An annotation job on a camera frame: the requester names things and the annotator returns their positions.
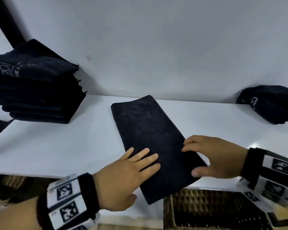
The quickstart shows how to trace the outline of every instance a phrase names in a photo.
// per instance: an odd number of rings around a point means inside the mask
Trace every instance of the person's left hand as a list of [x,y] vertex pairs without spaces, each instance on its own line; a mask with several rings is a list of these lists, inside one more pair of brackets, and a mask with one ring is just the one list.
[[135,189],[160,169],[160,164],[146,168],[157,160],[158,154],[142,159],[149,153],[145,148],[129,159],[133,150],[128,149],[119,160],[93,174],[100,209],[123,211],[131,207],[137,199]]

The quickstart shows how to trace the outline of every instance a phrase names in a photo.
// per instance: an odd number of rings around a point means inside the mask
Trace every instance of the gray wall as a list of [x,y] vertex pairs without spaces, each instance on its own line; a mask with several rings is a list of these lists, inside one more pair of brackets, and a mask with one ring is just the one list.
[[288,87],[288,0],[6,0],[91,94],[234,102]]

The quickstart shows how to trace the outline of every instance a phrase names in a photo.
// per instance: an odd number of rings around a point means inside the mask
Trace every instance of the qr code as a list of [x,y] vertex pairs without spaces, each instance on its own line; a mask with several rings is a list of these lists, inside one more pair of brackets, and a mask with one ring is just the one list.
[[245,192],[244,194],[253,202],[259,201],[259,199],[252,192]]
[[71,218],[75,217],[79,214],[76,202],[73,201],[70,204],[66,205],[65,207],[60,209],[60,213],[63,219],[63,222],[70,220]]
[[272,168],[285,174],[288,174],[288,162],[274,158]]
[[275,203],[278,203],[280,201],[280,197],[278,197],[277,195],[275,194],[272,194],[266,190],[264,190],[261,194],[263,197],[275,202]]
[[270,181],[267,181],[264,189],[280,197],[284,194],[285,191],[285,187]]
[[88,230],[88,229],[85,226],[81,225],[76,228],[73,228],[72,230]]
[[72,184],[71,183],[68,183],[64,186],[61,186],[60,188],[58,188],[56,190],[57,200],[65,198],[65,197],[69,196],[70,194],[72,194]]

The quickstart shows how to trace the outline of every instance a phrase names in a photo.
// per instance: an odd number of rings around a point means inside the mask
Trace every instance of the fingernail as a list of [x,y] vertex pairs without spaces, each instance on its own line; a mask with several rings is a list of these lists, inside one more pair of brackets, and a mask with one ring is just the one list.
[[192,170],[191,175],[192,175],[192,177],[194,177],[194,178],[198,178],[198,177],[199,177],[199,176],[198,176],[198,173],[197,173],[195,170]]

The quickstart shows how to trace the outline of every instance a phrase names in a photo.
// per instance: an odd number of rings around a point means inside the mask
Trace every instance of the wristband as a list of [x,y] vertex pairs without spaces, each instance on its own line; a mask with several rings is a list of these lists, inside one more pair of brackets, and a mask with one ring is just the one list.
[[75,174],[53,182],[37,201],[37,220],[44,230],[85,230],[100,214],[93,176]]

